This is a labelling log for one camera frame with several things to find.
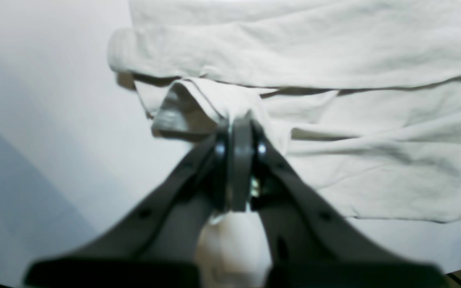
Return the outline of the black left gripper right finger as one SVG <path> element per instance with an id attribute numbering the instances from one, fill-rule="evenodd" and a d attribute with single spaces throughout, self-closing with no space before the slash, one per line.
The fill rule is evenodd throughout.
<path id="1" fill-rule="evenodd" d="M 296 174 L 255 120 L 230 126 L 230 208 L 258 213 L 273 266 L 267 288 L 443 288 L 431 264 L 379 247 Z"/>

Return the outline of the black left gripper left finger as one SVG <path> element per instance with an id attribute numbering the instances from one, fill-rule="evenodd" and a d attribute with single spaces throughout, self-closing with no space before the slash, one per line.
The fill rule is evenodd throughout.
<path id="1" fill-rule="evenodd" d="M 30 288 L 201 288 L 194 252 L 224 206 L 226 129 L 192 149 L 167 179 L 101 237 L 31 265 Z"/>

